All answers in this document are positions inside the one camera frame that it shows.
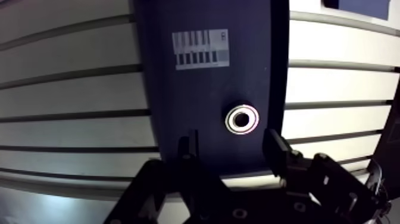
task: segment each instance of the white slatwall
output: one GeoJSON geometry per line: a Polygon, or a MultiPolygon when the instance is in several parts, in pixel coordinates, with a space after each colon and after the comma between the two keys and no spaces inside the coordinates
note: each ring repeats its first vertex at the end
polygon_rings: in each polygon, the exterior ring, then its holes
{"type": "Polygon", "coordinates": [[[286,103],[393,99],[398,81],[389,72],[289,68],[286,103]]]}
{"type": "Polygon", "coordinates": [[[2,151],[0,167],[69,175],[134,177],[148,158],[158,153],[30,153],[2,151]]]}
{"type": "Polygon", "coordinates": [[[139,63],[135,29],[122,24],[0,51],[0,82],[139,63]]]}
{"type": "Polygon", "coordinates": [[[29,0],[1,8],[0,43],[62,26],[129,13],[127,0],[29,0]]]}
{"type": "Polygon", "coordinates": [[[155,145],[149,117],[0,123],[0,133],[0,145],[12,146],[151,147],[155,145]]]}
{"type": "Polygon", "coordinates": [[[369,135],[356,138],[346,138],[331,141],[320,141],[303,144],[293,144],[292,148],[303,153],[305,158],[324,152],[337,161],[366,157],[374,154],[380,135],[369,135]]]}
{"type": "Polygon", "coordinates": [[[368,30],[290,21],[289,59],[400,66],[400,38],[368,30]]]}
{"type": "Polygon", "coordinates": [[[383,129],[389,111],[389,105],[286,110],[282,136],[295,139],[383,129]]]}
{"type": "Polygon", "coordinates": [[[334,10],[332,8],[326,8],[322,4],[321,0],[290,0],[290,10],[313,13],[316,15],[333,15],[335,17],[348,18],[351,20],[363,21],[370,24],[376,24],[380,26],[390,27],[393,29],[400,30],[400,1],[390,0],[389,7],[389,19],[382,20],[379,18],[373,18],[366,15],[357,13],[351,13],[347,11],[334,10]]]}
{"type": "Polygon", "coordinates": [[[2,117],[148,108],[141,73],[87,77],[0,91],[2,117]]]}

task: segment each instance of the screw hole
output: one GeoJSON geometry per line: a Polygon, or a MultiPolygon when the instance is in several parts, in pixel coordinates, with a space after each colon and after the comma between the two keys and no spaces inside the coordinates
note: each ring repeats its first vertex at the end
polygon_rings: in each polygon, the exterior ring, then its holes
{"type": "Polygon", "coordinates": [[[249,116],[247,114],[238,114],[235,117],[235,125],[244,127],[249,123],[249,116]]]}

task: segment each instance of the barcode label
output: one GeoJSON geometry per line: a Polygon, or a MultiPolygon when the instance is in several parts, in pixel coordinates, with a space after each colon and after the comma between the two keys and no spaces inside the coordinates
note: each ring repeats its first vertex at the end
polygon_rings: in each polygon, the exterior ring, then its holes
{"type": "Polygon", "coordinates": [[[228,30],[172,33],[176,70],[229,66],[228,30]]]}

